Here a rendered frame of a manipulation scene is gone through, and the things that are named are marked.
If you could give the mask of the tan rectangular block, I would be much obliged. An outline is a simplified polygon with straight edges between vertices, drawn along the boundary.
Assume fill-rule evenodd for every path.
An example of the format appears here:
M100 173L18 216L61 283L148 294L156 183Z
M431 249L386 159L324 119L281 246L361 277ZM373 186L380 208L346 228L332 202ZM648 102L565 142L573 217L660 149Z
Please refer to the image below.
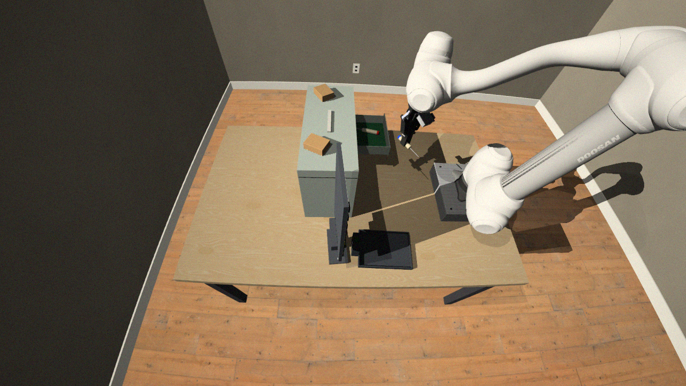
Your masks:
M303 147L307 151L315 152L321 156L327 151L330 146L330 140L319 135L311 133L309 137L303 142Z

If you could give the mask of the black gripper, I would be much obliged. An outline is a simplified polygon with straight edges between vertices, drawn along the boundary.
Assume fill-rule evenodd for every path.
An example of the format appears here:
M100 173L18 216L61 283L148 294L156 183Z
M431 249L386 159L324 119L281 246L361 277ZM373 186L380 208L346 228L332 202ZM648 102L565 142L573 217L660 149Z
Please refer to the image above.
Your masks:
M415 112L415 110L410 107L408 104L409 108L405 115L401 115L401 133L402 133L402 139L401 139L401 145L405 146L405 144L408 142L410 144L410 141L412 139L413 134L415 134L415 130L418 130L420 127L420 123L418 119L418 112ZM410 119L409 119L410 118ZM407 124L408 123L408 124ZM417 127L416 127L417 126ZM411 130L410 130L411 129Z

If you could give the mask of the brown rectangular box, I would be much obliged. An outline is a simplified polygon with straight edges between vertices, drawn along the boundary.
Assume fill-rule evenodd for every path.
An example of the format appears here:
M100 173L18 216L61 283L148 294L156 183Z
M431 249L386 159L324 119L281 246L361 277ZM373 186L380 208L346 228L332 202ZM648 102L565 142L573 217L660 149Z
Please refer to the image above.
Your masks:
M314 93L322 102L334 98L334 92L326 84L314 86Z

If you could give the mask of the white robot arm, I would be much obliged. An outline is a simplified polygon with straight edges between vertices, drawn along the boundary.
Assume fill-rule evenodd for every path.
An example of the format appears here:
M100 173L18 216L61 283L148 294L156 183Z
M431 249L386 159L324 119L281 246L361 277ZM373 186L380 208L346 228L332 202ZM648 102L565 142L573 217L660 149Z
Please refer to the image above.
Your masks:
M430 112L460 95L489 90L545 68L572 66L616 71L625 77L607 105L512 172L512 152L499 143L479 149L464 171L453 169L458 201L466 201L468 221L482 234L504 229L523 207L525 196L633 135L686 130L686 28L651 25L611 30L553 42L475 71L450 64L452 52L453 37L434 31L416 55L406 92L422 127L435 121Z

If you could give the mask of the pale green box-shaped chest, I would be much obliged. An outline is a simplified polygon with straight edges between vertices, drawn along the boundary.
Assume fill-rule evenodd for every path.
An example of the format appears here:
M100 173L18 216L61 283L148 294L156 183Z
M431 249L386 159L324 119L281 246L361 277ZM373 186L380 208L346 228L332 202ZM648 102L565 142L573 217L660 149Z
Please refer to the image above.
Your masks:
M359 175L358 154L388 156L391 149L385 113L384 116L356 115L353 86L328 86L334 98L325 102L315 95L314 86L318 85L307 85L297 168L304 215L335 217L336 148L341 143L350 204L348 215L352 218ZM359 130L362 128L379 130L379 135L362 132ZM304 149L303 142L311 133L330 140L323 156Z

